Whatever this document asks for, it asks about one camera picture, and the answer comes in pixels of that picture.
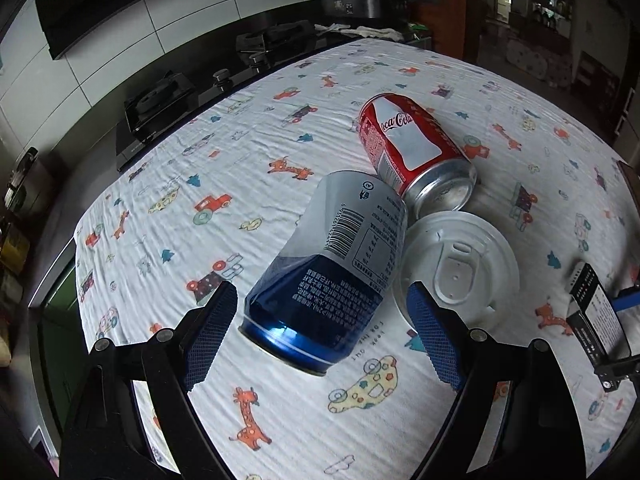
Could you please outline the white plastic cup lid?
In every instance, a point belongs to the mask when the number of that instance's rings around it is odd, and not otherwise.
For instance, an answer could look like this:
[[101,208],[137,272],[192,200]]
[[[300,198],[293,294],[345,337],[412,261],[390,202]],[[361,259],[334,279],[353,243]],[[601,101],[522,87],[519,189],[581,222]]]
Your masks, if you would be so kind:
[[465,211],[441,211],[406,233],[393,296],[407,322],[408,290],[416,282],[469,328],[492,330],[509,315],[520,271],[511,246],[491,223]]

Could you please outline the blue silver drink can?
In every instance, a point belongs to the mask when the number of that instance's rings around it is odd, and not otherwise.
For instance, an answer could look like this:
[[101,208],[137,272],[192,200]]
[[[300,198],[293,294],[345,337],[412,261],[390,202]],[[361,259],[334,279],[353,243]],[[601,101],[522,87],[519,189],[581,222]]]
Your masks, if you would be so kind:
[[323,177],[245,298],[241,333],[292,367],[324,375],[378,310],[402,252],[407,208],[373,174]]

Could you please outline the red Coca-Cola can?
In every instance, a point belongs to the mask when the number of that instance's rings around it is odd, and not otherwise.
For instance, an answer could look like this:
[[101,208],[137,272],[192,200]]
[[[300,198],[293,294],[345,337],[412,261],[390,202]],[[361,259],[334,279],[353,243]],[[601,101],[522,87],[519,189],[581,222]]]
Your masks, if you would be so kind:
[[384,92],[358,115],[358,134],[378,176],[404,200],[410,218],[463,208],[477,171],[433,115],[413,99]]

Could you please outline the white patterned table cloth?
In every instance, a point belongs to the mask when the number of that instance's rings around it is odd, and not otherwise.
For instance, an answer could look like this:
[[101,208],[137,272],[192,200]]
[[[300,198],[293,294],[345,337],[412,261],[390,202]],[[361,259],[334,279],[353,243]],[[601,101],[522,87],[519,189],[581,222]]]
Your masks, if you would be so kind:
[[582,479],[611,454],[634,386],[602,386],[570,276],[601,280],[605,349],[639,319],[605,295],[639,270],[620,156],[533,93],[432,52],[363,39],[278,70],[189,120],[79,220],[90,351],[175,342],[223,296],[186,390],[239,479],[410,479],[462,389],[414,317],[426,290],[474,350],[539,342],[551,430],[511,479]]

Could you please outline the black gas stove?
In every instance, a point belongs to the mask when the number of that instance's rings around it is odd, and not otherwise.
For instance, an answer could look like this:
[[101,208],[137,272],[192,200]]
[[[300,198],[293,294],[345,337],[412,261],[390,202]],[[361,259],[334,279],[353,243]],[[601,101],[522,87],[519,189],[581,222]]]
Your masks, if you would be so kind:
[[168,131],[203,105],[314,50],[314,24],[308,20],[244,32],[214,50],[210,60],[186,73],[170,70],[124,103],[116,127],[116,168],[130,167]]

